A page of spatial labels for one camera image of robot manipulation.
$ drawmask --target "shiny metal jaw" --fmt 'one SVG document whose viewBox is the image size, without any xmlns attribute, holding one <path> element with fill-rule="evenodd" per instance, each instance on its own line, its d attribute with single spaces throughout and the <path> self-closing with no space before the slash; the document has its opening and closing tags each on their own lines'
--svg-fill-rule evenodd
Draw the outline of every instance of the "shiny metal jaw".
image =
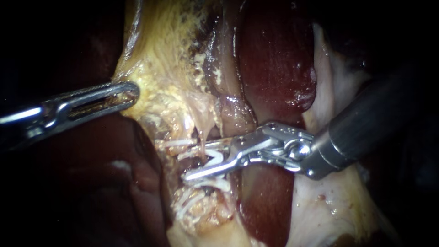
<svg viewBox="0 0 439 247">
<path fill-rule="evenodd" d="M 0 152 L 17 150 L 95 118 L 135 104 L 139 88 L 131 82 L 105 83 L 52 97 L 0 117 Z"/>
<path fill-rule="evenodd" d="M 182 174 L 184 182 L 226 174 L 249 164 L 266 162 L 291 172 L 300 171 L 300 161 L 311 152 L 313 136 L 288 125 L 270 122 L 230 142 L 228 158 Z"/>
</svg>

